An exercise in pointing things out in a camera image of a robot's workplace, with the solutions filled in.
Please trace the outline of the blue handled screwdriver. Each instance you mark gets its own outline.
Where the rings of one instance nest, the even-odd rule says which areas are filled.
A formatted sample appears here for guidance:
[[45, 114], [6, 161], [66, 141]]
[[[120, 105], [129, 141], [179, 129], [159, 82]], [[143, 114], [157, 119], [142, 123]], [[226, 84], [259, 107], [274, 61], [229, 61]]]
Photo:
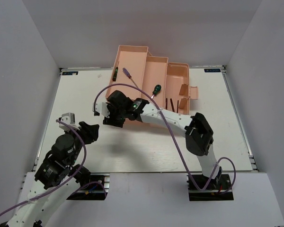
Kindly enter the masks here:
[[126, 68], [122, 68], [122, 72], [130, 79], [130, 81], [133, 83], [133, 85], [142, 90], [142, 84], [138, 84], [134, 78], [132, 77], [131, 73], [126, 69]]

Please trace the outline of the pink plastic toolbox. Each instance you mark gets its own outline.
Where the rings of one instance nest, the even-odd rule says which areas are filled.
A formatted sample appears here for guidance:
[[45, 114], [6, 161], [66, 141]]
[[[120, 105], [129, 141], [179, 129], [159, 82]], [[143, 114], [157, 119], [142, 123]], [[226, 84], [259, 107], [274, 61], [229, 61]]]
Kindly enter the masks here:
[[152, 95], [157, 84], [161, 85], [161, 91], [154, 97], [154, 101], [160, 108], [165, 109], [168, 98], [168, 110], [172, 111], [170, 98], [173, 99], [175, 111], [188, 115], [190, 112], [190, 100], [198, 99], [198, 87], [189, 84], [189, 66], [186, 63], [170, 62], [168, 57], [152, 56], [147, 46], [120, 45], [116, 55], [113, 69], [117, 63], [118, 74], [116, 82], [111, 81], [112, 87], [107, 89], [106, 97], [115, 90], [123, 92], [127, 97], [146, 99], [146, 95], [128, 87], [133, 85], [130, 79], [122, 72], [126, 68], [138, 84], [142, 84], [142, 90]]

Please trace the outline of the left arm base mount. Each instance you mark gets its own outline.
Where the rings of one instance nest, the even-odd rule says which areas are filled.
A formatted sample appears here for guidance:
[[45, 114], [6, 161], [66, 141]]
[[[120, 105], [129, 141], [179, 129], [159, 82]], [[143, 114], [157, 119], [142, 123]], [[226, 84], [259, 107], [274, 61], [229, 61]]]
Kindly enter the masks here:
[[70, 201], [104, 201], [108, 194], [109, 174], [89, 174], [87, 180], [79, 181], [80, 187], [67, 200]]

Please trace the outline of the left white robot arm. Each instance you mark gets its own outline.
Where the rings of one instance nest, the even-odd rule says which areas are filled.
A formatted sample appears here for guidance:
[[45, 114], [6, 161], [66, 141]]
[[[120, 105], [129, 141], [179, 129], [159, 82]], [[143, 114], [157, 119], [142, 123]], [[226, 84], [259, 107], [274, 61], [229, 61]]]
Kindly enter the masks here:
[[82, 163], [76, 163], [80, 152], [84, 152], [83, 159], [86, 159], [86, 146], [97, 141], [99, 125], [85, 122], [75, 125], [63, 123], [62, 119], [57, 122], [64, 133], [55, 140], [37, 169], [27, 199], [11, 207], [12, 210], [17, 208], [17, 212], [0, 226], [44, 227], [73, 193], [87, 189], [92, 184], [103, 186], [91, 180], [91, 172]]

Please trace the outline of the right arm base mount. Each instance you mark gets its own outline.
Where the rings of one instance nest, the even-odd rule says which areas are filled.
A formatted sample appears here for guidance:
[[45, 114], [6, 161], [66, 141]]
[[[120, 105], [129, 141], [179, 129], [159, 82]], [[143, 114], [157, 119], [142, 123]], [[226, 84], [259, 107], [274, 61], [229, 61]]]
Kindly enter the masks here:
[[189, 201], [233, 201], [233, 193], [230, 189], [225, 192], [231, 186], [231, 179], [228, 174], [222, 174], [220, 181], [216, 183], [214, 180], [211, 180], [206, 190], [200, 192], [194, 186], [191, 179], [187, 176], [188, 184], [188, 196]]

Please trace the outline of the black green precision screwdriver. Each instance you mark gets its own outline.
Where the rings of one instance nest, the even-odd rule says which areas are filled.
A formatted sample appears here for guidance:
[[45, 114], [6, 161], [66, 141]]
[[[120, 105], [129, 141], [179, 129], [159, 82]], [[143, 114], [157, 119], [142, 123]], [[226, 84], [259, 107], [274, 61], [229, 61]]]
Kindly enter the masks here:
[[114, 73], [113, 73], [113, 77], [112, 77], [112, 81], [116, 82], [116, 78], [117, 78], [117, 74], [118, 74], [118, 66], [119, 66], [119, 61], [114, 69]]

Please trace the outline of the green stubby screwdriver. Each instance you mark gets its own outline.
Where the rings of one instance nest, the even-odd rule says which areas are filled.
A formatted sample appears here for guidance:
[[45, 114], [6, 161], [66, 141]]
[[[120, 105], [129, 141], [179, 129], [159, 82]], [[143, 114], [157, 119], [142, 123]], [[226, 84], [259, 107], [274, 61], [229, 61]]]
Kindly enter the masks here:
[[160, 93], [160, 91], [161, 91], [161, 85], [157, 84], [153, 89], [151, 99], [153, 99], [158, 93]]

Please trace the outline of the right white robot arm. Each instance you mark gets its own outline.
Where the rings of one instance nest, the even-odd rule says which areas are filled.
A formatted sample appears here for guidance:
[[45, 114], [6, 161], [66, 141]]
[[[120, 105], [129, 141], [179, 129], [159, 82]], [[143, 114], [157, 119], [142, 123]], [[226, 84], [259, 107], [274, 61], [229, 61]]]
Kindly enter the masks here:
[[222, 182], [222, 169], [213, 152], [213, 130], [201, 113], [194, 116], [157, 109], [148, 100], [131, 100], [121, 91], [114, 91], [106, 102], [98, 103], [97, 110], [104, 116], [103, 124], [122, 128], [125, 120], [159, 125], [185, 138], [186, 149], [197, 156], [202, 168], [200, 188], [216, 189]]

